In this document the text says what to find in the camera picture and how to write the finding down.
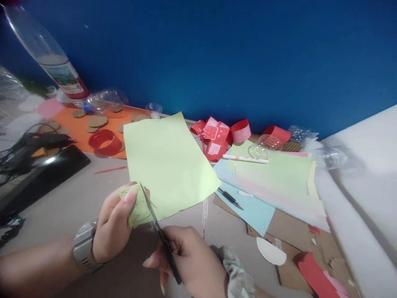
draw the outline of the scissor handle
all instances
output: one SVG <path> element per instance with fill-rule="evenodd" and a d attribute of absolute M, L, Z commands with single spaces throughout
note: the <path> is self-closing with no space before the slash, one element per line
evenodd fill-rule
<path fill-rule="evenodd" d="M 165 255 L 167 257 L 168 264 L 170 264 L 172 274 L 174 274 L 177 283 L 180 285 L 182 283 L 182 278 L 179 275 L 177 264 L 175 263 L 174 256 L 172 255 L 172 248 L 170 246 L 170 243 L 168 242 L 167 238 L 165 237 L 161 229 L 158 230 L 158 233 L 160 235 L 161 241 L 163 242 Z"/>

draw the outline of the scissors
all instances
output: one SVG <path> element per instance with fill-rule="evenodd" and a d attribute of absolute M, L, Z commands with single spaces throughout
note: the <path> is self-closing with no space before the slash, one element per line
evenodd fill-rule
<path fill-rule="evenodd" d="M 149 211 L 153 216 L 154 224 L 156 226 L 158 234 L 160 235 L 161 242 L 163 243 L 165 255 L 167 256 L 168 264 L 170 264 L 172 273 L 174 274 L 174 277 L 175 277 L 177 283 L 181 284 L 182 279 L 181 279 L 181 276 L 179 275 L 177 265 L 175 264 L 175 260 L 174 260 L 174 256 L 172 255 L 172 249 L 171 249 L 170 243 L 168 242 L 167 238 L 165 237 L 163 230 L 160 229 L 160 225 L 159 225 L 156 215 L 154 214 L 154 211 L 152 209 L 152 204 L 150 203 L 150 200 L 149 200 L 149 198 L 146 194 L 146 191 L 145 191 L 144 187 L 142 186 L 141 182 L 140 182 L 140 184 L 141 184 L 141 188 L 143 190 L 143 194 L 145 195 L 146 204 L 148 205 Z"/>

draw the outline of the table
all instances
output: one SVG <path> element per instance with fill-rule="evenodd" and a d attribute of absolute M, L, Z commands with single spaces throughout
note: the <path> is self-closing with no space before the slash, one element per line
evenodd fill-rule
<path fill-rule="evenodd" d="M 91 164 L 21 213 L 26 218 L 25 225 L 20 234 L 0 250 L 0 255 L 74 235 L 84 223 L 98 218 L 108 194 L 129 182 L 128 169 L 94 174 L 126 166 L 126 160 L 100 158 L 92 154 L 87 156 Z M 270 295 L 310 298 L 307 293 L 279 285 L 275 266 L 262 257 L 256 239 L 246 233 L 246 224 L 216 206 L 214 197 L 212 194 L 207 199 L 206 242 L 216 247 L 232 247 L 255 284 Z M 162 220 L 160 225 L 193 226 L 203 233 L 203 206 L 203 202 L 197 204 Z M 150 223 L 139 226 L 132 231 L 126 248 L 114 260 L 95 274 L 78 280 L 56 297 L 163 297 L 158 272 L 142 267 L 144 260 L 155 251 L 157 241 L 158 234 Z M 178 286 L 174 279 L 168 282 L 166 296 L 191 297 L 185 287 Z"/>

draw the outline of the scissor blade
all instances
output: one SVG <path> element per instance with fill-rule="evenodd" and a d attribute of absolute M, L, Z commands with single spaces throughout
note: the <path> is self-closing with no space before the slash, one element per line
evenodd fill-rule
<path fill-rule="evenodd" d="M 148 205 L 149 211 L 150 211 L 150 213 L 151 213 L 152 216 L 153 216 L 153 219 L 154 219 L 155 224 L 157 225 L 157 224 L 158 224 L 158 221 L 157 221 L 156 215 L 154 214 L 154 211 L 153 211 L 153 208 L 152 208 L 152 204 L 150 203 L 150 200 L 149 200 L 149 198 L 148 198 L 148 195 L 146 194 L 145 188 L 142 186 L 142 183 L 141 183 L 141 182 L 140 182 L 140 184 L 141 184 L 141 188 L 142 188 L 143 194 L 144 194 L 144 196 L 145 196 L 146 204 Z"/>

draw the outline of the bottle label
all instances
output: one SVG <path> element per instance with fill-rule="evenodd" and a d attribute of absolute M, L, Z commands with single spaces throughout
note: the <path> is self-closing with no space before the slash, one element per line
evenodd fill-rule
<path fill-rule="evenodd" d="M 77 81 L 79 75 L 68 61 L 60 65 L 40 64 L 46 73 L 57 83 L 65 94 L 78 94 L 85 92 L 84 88 Z"/>

